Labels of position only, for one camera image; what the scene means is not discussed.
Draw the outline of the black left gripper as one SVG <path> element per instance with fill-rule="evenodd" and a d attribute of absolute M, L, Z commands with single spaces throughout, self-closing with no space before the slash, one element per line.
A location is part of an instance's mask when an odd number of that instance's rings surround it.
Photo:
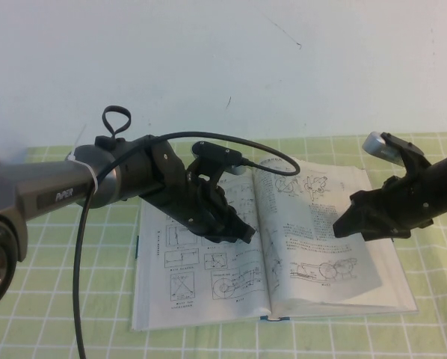
<path fill-rule="evenodd" d="M 162 187 L 142 199 L 210 242 L 251 242 L 255 230 L 229 205 L 218 181 L 201 171 L 202 159 L 185 166 L 169 144 L 153 145 L 150 154 Z"/>

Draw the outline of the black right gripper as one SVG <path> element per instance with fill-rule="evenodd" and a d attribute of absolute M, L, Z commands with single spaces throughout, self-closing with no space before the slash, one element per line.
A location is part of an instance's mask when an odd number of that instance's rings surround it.
<path fill-rule="evenodd" d="M 403 177 L 391 176 L 378 190 L 357 191 L 350 196 L 350 202 L 350 207 L 333 224 L 336 238 L 360 233 L 366 241 L 407 239 L 411 230 L 434 223 L 423 204 L 416 202 L 414 187 Z"/>

